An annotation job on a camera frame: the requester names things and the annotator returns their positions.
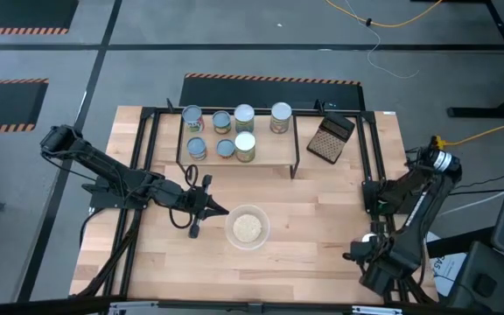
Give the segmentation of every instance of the cheese grater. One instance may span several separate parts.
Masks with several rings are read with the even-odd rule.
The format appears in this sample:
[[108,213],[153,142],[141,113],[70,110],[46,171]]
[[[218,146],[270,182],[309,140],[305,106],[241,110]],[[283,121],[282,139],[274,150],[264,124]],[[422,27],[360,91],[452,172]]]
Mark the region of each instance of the cheese grater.
[[345,117],[329,113],[318,126],[306,149],[326,162],[335,164],[354,129],[355,124]]

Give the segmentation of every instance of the gray floor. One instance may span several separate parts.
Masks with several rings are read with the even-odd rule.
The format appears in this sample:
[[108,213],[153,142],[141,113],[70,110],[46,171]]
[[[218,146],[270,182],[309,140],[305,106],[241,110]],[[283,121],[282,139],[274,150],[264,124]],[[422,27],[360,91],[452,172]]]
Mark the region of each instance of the gray floor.
[[[345,6],[343,1],[335,3]],[[357,13],[382,23],[403,21],[428,7],[409,0],[351,0]],[[0,36],[0,43],[99,43],[113,0],[81,0],[66,36]],[[504,19],[504,1],[495,2]],[[498,44],[502,38],[485,6],[444,3],[417,23],[376,31],[386,44]],[[114,44],[318,43],[370,44],[376,39],[324,0],[124,0]],[[73,123],[96,52],[0,52],[0,79],[49,78],[37,128],[0,135],[0,303],[11,301],[22,279],[56,170],[39,157],[49,126]],[[504,120],[450,119],[450,106],[492,107],[504,101],[504,52],[169,51],[108,52],[83,130],[105,149],[118,105],[164,106],[177,102],[185,73],[265,74],[356,80],[367,109],[397,112],[404,145],[425,144],[433,134],[457,140]],[[504,174],[504,131],[452,148],[462,159],[463,181]],[[33,299],[67,295],[78,252],[79,227],[89,196],[82,179],[69,177],[58,217],[32,294]],[[503,187],[502,182],[484,188]],[[477,196],[451,197],[448,210]],[[433,231],[455,235],[495,221],[500,200],[437,220]]]

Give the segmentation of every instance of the clear bowl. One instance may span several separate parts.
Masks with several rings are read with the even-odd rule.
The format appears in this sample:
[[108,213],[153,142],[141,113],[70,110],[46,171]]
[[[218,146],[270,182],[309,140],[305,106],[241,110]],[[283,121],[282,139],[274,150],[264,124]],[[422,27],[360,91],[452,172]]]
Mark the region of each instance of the clear bowl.
[[[239,241],[235,236],[235,232],[233,232],[233,225],[235,224],[236,219],[240,218],[244,214],[254,215],[260,223],[262,223],[262,232],[258,235],[258,238],[251,242]],[[238,206],[235,210],[228,213],[225,220],[225,235],[227,236],[228,241],[238,249],[259,249],[268,240],[268,237],[270,237],[270,219],[268,218],[268,215],[257,206]]]

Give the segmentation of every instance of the wooden table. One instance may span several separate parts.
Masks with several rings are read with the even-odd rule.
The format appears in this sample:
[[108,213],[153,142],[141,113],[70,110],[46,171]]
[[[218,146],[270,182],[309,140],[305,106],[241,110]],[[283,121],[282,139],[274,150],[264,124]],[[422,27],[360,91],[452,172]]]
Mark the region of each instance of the wooden table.
[[[106,152],[128,165],[141,107],[119,107]],[[396,114],[376,112],[387,178],[407,170]],[[369,232],[369,218],[361,197],[363,169],[358,133],[354,132],[338,162],[328,164],[306,150],[321,117],[297,117],[300,165],[295,179],[289,167],[255,165],[201,166],[200,176],[213,175],[209,193],[227,209],[253,204],[269,216],[271,234],[258,250],[242,251],[226,239],[224,217],[201,224],[198,239],[173,227],[164,208],[143,212],[129,298],[200,301],[263,301],[285,303],[382,303],[382,298],[359,284],[359,267],[341,255],[350,241]],[[162,114],[153,155],[153,172],[184,183],[175,163],[180,116]],[[368,126],[367,143],[371,144]],[[139,159],[143,166],[149,135],[143,137]],[[372,145],[372,173],[376,174]],[[71,293],[84,289],[106,262],[112,246],[117,209],[107,209],[88,224],[73,276]],[[186,213],[176,213],[186,222]],[[396,225],[405,217],[396,217]],[[431,268],[423,289],[437,298]],[[116,270],[113,292],[118,292],[123,263]]]

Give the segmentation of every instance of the food can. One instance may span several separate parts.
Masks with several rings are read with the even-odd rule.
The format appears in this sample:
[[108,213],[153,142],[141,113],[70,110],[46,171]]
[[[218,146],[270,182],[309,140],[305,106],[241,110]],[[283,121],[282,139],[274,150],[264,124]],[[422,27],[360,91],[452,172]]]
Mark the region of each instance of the food can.
[[224,110],[220,110],[213,114],[213,127],[215,132],[224,135],[231,130],[231,115]]
[[229,139],[222,139],[217,143],[217,154],[222,158],[230,158],[235,154],[235,144]]
[[192,157],[196,161],[201,161],[207,156],[207,147],[206,142],[195,136],[192,139],[188,140],[188,153],[190,153],[190,157]]
[[182,118],[188,125],[190,132],[200,132],[204,128],[201,108],[196,105],[189,105],[182,110]]
[[256,138],[247,131],[236,136],[234,147],[236,148],[236,158],[241,162],[250,162],[256,156]]
[[271,131],[282,134],[289,129],[289,121],[291,120],[291,106],[284,102],[277,102],[271,107],[271,122],[269,128]]
[[254,109],[248,104],[241,104],[234,109],[234,129],[236,133],[254,131]]

